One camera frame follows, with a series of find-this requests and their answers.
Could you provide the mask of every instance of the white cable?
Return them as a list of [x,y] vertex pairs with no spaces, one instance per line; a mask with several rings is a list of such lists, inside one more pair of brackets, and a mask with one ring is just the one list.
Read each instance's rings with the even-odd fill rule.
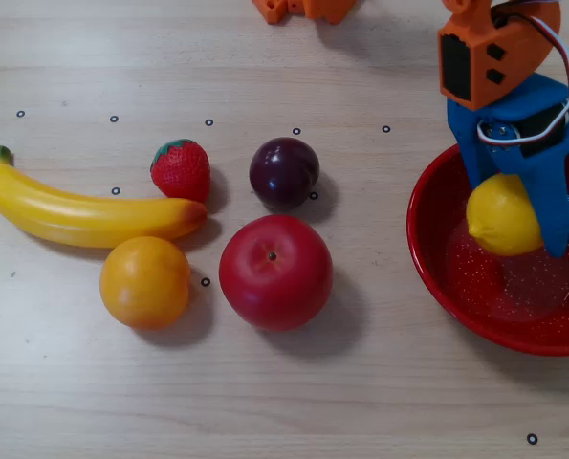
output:
[[[532,17],[532,19],[534,21],[536,21],[538,24],[540,24],[542,27],[545,28],[545,32],[547,32],[548,34],[550,34],[557,42],[558,44],[562,47],[562,50],[565,52],[566,56],[567,56],[567,60],[568,60],[568,70],[569,70],[569,49],[566,47],[566,45],[564,44],[564,41],[562,41],[562,39],[558,36],[558,34],[556,32],[554,32],[550,26],[548,26],[545,22],[543,22],[541,19],[536,18],[536,17]],[[477,124],[477,137],[479,137],[480,141],[482,141],[483,143],[488,143],[494,146],[511,146],[511,145],[520,145],[520,143],[530,143],[530,142],[536,142],[536,141],[540,141],[541,139],[547,137],[550,132],[552,132],[552,130],[558,125],[559,122],[562,121],[562,119],[567,115],[567,113],[569,113],[569,99],[567,100],[566,105],[564,106],[564,108],[562,109],[562,111],[558,114],[557,117],[554,118],[554,120],[552,121],[552,123],[540,134],[537,134],[536,136],[532,136],[532,137],[525,137],[523,139],[510,139],[510,140],[497,140],[497,139],[491,139],[490,137],[487,137],[486,134],[484,134],[484,131],[482,130],[482,125],[483,125],[483,121],[480,121]]]

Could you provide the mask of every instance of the red bowl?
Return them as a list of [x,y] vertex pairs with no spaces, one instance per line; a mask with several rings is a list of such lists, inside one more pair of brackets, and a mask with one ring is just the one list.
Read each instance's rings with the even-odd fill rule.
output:
[[[567,158],[569,186],[569,157]],[[467,233],[471,195],[458,146],[441,154],[414,188],[407,241],[432,295],[486,339],[539,356],[569,356],[569,248],[504,258],[482,250]]]

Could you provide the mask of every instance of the bowl rim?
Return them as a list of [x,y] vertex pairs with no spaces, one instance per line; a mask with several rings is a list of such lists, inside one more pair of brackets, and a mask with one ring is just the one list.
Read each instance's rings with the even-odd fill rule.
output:
[[427,261],[423,258],[420,251],[418,226],[416,224],[418,206],[433,174],[443,167],[447,161],[456,156],[460,156],[460,149],[457,144],[448,148],[441,155],[435,158],[422,173],[420,179],[418,179],[409,199],[409,206],[407,208],[407,244],[409,245],[409,252],[418,274],[427,286],[428,291],[433,295],[437,302],[439,302],[439,304],[441,304],[441,306],[456,320],[461,322],[476,335],[501,346],[526,354],[542,357],[569,357],[569,346],[531,344],[503,336],[498,331],[484,327],[481,322],[466,315],[452,300],[450,300],[448,295],[444,293],[435,279],[430,275],[427,268]]

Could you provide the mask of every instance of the fake fruit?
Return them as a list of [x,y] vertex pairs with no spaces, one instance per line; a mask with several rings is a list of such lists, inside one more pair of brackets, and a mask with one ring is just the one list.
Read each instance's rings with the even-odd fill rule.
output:
[[287,210],[303,204],[318,180],[316,152],[297,139],[274,139],[262,145],[250,166],[250,182],[268,208]]
[[227,301],[255,327],[300,327],[326,304],[333,286],[331,254],[320,236],[295,217],[271,215],[246,225],[220,260]]
[[203,204],[187,199],[101,199],[59,191],[12,167],[5,146],[0,146],[0,213],[42,239],[94,248],[147,235],[176,239],[207,216]]
[[541,228],[522,181],[497,174],[483,182],[467,203],[469,234],[495,255],[514,256],[543,245]]
[[119,322],[158,330],[175,322],[188,304],[190,267],[172,243],[137,237],[120,244],[101,270],[101,299]]
[[208,155],[196,142],[181,139],[163,145],[150,166],[150,175],[154,185],[168,198],[200,203],[208,198]]

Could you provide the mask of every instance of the orange robot part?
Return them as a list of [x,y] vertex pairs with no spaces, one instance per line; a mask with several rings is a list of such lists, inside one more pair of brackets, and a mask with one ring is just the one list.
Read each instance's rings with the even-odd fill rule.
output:
[[442,93],[470,110],[507,96],[552,51],[529,22],[534,16],[560,30],[560,4],[518,4],[492,8],[492,0],[443,0],[452,17],[439,32]]
[[304,13],[310,19],[324,17],[338,24],[354,7],[356,0],[252,0],[269,24],[277,24],[289,12]]

